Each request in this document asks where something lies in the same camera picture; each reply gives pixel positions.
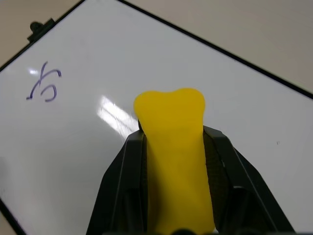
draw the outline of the yellow rubber piece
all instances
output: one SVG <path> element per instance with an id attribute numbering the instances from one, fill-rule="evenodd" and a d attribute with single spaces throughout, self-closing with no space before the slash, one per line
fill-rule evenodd
<path id="1" fill-rule="evenodd" d="M 145 92 L 134 110 L 147 137 L 148 231 L 212 232 L 203 144 L 203 95 L 195 89 Z"/>

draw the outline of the whiteboard clip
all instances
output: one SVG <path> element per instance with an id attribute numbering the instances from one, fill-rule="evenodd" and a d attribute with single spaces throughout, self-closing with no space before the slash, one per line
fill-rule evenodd
<path id="1" fill-rule="evenodd" d="M 45 24 L 40 22 L 32 22 L 30 24 L 30 29 L 33 32 L 27 39 L 29 43 L 33 43 L 44 36 L 50 29 L 55 26 L 55 21 L 53 19 L 48 20 Z"/>

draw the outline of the whiteboard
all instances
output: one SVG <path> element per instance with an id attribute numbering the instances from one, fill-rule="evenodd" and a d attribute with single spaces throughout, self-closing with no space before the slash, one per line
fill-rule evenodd
<path id="1" fill-rule="evenodd" d="M 259 170 L 294 228 L 313 231 L 312 100 L 123 3 L 87 0 L 0 73 L 0 197 L 25 232 L 84 234 L 138 129 L 135 97 L 182 87 L 204 94 L 204 124 Z"/>

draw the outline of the beige table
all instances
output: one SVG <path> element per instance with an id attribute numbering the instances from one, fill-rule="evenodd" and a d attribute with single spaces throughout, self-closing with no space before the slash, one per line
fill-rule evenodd
<path id="1" fill-rule="evenodd" d="M 77 0 L 0 1 L 0 64 L 27 44 L 33 20 L 57 19 Z M 310 0 L 131 0 L 260 67 L 313 91 Z M 0 234 L 9 234 L 0 218 Z"/>

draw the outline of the blue marker writing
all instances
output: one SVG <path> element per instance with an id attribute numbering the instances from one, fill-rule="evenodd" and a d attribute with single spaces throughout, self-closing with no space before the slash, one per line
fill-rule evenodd
<path id="1" fill-rule="evenodd" d="M 32 89 L 31 92 L 30 92 L 29 97 L 27 97 L 26 100 L 29 100 L 29 99 L 32 99 L 32 98 L 33 98 L 33 93 L 34 93 L 36 87 L 37 87 L 37 86 L 40 87 L 41 81 L 42 81 L 44 78 L 46 78 L 49 74 L 51 74 L 51 73 L 53 73 L 53 72 L 56 72 L 59 77 L 62 76 L 62 75 L 61 75 L 61 71 L 59 71 L 59 70 L 50 70 L 49 72 L 47 72 L 46 74 L 44 74 L 45 66 L 46 66 L 47 64 L 48 64 L 48 61 L 46 61 L 46 62 L 43 64 L 43 66 L 42 66 L 42 68 L 41 68 L 41 72 L 40 72 L 40 78 L 39 78 L 39 80 L 36 82 L 36 84 L 34 85 L 33 89 Z M 55 85 L 53 85 L 53 84 L 46 86 L 46 87 L 43 89 L 43 91 L 40 93 L 40 96 L 42 96 L 42 95 L 45 93 L 45 91 L 46 91 L 47 89 L 49 89 L 49 88 L 52 88 L 52 89 L 53 89 L 53 93 L 54 93 L 54 94 L 53 94 L 53 97 L 52 97 L 52 98 L 45 99 L 45 102 L 51 102 L 51 101 L 53 101 L 53 100 L 55 99 L 55 97 L 57 96 L 57 89 L 56 89 Z"/>

